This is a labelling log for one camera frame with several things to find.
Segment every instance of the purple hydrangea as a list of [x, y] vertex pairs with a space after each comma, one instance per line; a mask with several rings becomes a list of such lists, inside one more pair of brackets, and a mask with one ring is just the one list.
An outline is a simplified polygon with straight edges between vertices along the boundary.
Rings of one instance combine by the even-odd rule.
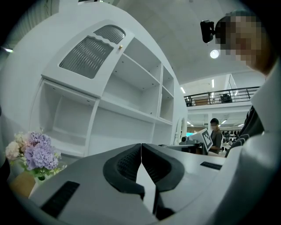
[[30, 133], [29, 141], [33, 146], [37, 145], [38, 143], [49, 145], [49, 146], [51, 145], [50, 137], [34, 131]]
[[35, 168], [43, 168], [52, 170], [57, 167], [58, 159], [54, 155], [55, 151], [50, 145], [50, 138], [46, 135], [38, 135], [33, 133], [30, 138], [32, 143], [37, 144], [35, 146], [27, 147], [25, 150], [26, 164], [28, 165], [28, 170], [33, 170]]

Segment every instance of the metal railing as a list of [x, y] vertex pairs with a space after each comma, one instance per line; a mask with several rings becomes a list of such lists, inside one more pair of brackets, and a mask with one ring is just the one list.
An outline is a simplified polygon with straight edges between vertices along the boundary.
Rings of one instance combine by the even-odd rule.
[[227, 89], [221, 91], [192, 94], [184, 97], [187, 107], [196, 105], [215, 105], [232, 102], [248, 102], [259, 87]]

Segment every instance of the curved white structure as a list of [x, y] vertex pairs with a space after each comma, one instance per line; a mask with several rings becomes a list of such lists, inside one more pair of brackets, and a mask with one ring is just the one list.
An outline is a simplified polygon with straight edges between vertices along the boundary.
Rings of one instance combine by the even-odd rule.
[[112, 5], [55, 14], [13, 51], [0, 74], [4, 144], [42, 128], [62, 153], [84, 157], [133, 143], [172, 144], [178, 120], [187, 118], [160, 47]]

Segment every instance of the flower bouquet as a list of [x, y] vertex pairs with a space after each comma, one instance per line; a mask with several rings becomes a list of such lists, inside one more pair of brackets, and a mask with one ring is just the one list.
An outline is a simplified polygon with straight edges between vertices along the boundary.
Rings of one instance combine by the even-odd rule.
[[60, 152], [51, 146], [51, 139], [41, 132], [15, 134], [15, 139], [6, 147], [6, 157], [11, 165], [18, 161], [25, 171], [40, 181], [54, 175], [66, 165], [59, 165]]

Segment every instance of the railing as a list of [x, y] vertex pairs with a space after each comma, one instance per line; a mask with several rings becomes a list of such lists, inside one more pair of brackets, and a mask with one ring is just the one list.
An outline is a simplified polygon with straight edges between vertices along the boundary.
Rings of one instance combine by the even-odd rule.
[[196, 105], [215, 105], [232, 102], [248, 102], [259, 87], [236, 88], [221, 91], [187, 95], [184, 97], [187, 107]]

